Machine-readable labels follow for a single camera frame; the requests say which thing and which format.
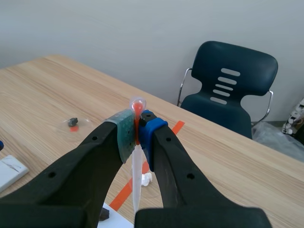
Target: blue gripper pad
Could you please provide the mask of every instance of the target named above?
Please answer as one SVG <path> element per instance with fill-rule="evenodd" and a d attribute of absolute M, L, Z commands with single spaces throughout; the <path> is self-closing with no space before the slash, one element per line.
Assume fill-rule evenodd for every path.
<path fill-rule="evenodd" d="M 136 145 L 134 113 L 130 109 L 125 109 L 106 119 L 105 122 L 112 122 L 117 125 L 117 144 L 120 159 L 123 163 L 126 163 Z"/>

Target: orange tape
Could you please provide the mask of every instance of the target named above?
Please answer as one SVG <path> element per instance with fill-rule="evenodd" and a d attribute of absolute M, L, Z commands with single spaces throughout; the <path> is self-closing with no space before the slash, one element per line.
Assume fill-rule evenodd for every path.
<path fill-rule="evenodd" d="M 183 127 L 183 125 L 184 125 L 185 123 L 183 122 L 183 121 L 178 121 L 176 124 L 175 124 L 175 126 L 172 128 L 172 131 L 173 131 L 173 133 L 174 134 L 177 134 L 179 131 L 180 131 L 180 129 Z"/>
<path fill-rule="evenodd" d="M 183 121 L 178 121 L 175 126 L 172 128 L 172 131 L 174 134 L 177 134 L 180 129 L 183 127 L 185 123 Z M 145 161 L 142 164 L 142 173 L 145 174 L 149 171 L 149 164 L 147 161 Z M 123 189 L 117 194 L 115 199 L 110 203 L 110 207 L 114 210 L 118 211 L 119 208 L 123 205 L 123 203 L 127 200 L 129 195 L 132 193 L 132 178 L 129 180 L 129 182 L 123 187 Z"/>

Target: pipette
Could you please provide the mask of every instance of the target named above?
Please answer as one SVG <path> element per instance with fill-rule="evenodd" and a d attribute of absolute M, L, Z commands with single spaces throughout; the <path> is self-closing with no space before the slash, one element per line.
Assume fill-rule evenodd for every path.
<path fill-rule="evenodd" d="M 135 125 L 135 139 L 136 146 L 132 153 L 132 196 L 134 213 L 137 212 L 141 198 L 141 185 L 142 185 L 142 148 L 138 138 L 139 119 L 142 112 L 146 108 L 146 101 L 141 97 L 135 97 L 130 100 L 130 109 L 134 112 L 134 125 Z"/>

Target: red object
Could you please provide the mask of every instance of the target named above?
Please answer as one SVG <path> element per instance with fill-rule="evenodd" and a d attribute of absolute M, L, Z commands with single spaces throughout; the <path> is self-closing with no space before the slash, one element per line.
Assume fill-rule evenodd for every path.
<path fill-rule="evenodd" d="M 77 132 L 79 130 L 79 126 L 70 127 L 70 132 Z"/>
<path fill-rule="evenodd" d="M 140 102 L 136 102 L 132 104 L 132 108 L 135 113 L 135 119 L 134 119 L 134 125 L 135 125 L 135 139 L 136 139 L 136 145 L 139 145 L 139 138 L 138 138 L 138 129 L 139 129 L 139 119 L 141 117 L 141 114 L 143 112 L 143 105 Z"/>

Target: wooden table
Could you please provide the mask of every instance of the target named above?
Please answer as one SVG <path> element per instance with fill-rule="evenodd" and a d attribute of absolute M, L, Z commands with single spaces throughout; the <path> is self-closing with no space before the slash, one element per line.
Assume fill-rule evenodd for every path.
<path fill-rule="evenodd" d="M 303 227 L 303 163 L 59 55 L 0 70 L 0 139 L 5 144 L 0 157 L 12 154 L 30 170 L 0 196 L 24 185 L 79 144 L 58 135 L 56 129 L 63 120 L 88 118 L 96 127 L 127 108 L 134 95 L 146 98 L 147 108 L 168 121 L 170 127 L 179 120 L 185 122 L 179 140 L 225 196 L 242 205 L 261 207 L 274 228 Z M 106 203 L 114 199 L 126 180 L 120 171 Z M 159 191 L 157 184 L 153 188 Z M 143 193 L 141 208 L 162 206 L 160 195 L 146 196 Z M 133 222 L 131 197 L 119 213 Z"/>

